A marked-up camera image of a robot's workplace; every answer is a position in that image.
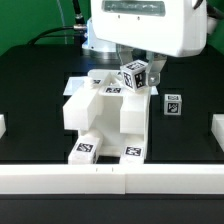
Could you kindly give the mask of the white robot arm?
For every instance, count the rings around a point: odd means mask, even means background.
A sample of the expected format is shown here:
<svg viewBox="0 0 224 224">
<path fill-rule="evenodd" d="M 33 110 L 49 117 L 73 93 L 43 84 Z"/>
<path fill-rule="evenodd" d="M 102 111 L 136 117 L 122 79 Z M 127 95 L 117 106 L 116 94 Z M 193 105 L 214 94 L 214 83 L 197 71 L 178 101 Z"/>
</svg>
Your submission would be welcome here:
<svg viewBox="0 0 224 224">
<path fill-rule="evenodd" d="M 207 0 L 91 0 L 97 38 L 167 56 L 201 53 L 224 12 Z"/>
</svg>

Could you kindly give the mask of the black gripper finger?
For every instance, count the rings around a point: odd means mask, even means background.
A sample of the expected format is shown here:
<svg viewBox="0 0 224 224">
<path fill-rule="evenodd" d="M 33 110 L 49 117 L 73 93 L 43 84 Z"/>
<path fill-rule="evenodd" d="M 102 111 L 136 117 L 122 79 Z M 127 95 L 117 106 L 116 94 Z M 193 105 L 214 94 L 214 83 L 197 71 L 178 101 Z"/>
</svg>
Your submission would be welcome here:
<svg viewBox="0 0 224 224">
<path fill-rule="evenodd" d="M 132 48 L 129 46 L 117 44 L 116 45 L 117 57 L 120 60 L 121 65 L 128 64 L 134 60 L 137 60 L 142 57 L 144 54 L 143 50 Z"/>
<path fill-rule="evenodd" d="M 148 60 L 146 67 L 148 85 L 157 86 L 160 83 L 160 72 L 167 61 L 167 56 L 147 51 L 146 59 Z"/>
</svg>

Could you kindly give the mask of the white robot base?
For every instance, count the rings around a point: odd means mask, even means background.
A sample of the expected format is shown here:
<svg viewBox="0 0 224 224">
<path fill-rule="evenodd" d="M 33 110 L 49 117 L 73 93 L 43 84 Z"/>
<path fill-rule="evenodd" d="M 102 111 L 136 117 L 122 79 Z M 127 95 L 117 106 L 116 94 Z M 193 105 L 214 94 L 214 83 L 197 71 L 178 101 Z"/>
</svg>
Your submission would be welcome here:
<svg viewBox="0 0 224 224">
<path fill-rule="evenodd" d="M 117 59 L 116 44 L 96 37 L 92 19 L 87 21 L 86 41 L 82 44 L 83 54 L 98 59 Z"/>
</svg>

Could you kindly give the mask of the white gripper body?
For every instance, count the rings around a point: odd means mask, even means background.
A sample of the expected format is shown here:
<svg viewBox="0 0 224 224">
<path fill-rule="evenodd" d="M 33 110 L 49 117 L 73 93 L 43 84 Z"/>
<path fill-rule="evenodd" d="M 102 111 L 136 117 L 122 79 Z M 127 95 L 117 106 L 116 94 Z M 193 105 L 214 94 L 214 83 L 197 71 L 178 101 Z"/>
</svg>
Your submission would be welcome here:
<svg viewBox="0 0 224 224">
<path fill-rule="evenodd" d="M 91 0 L 99 39 L 175 57 L 199 54 L 207 39 L 206 0 Z"/>
</svg>

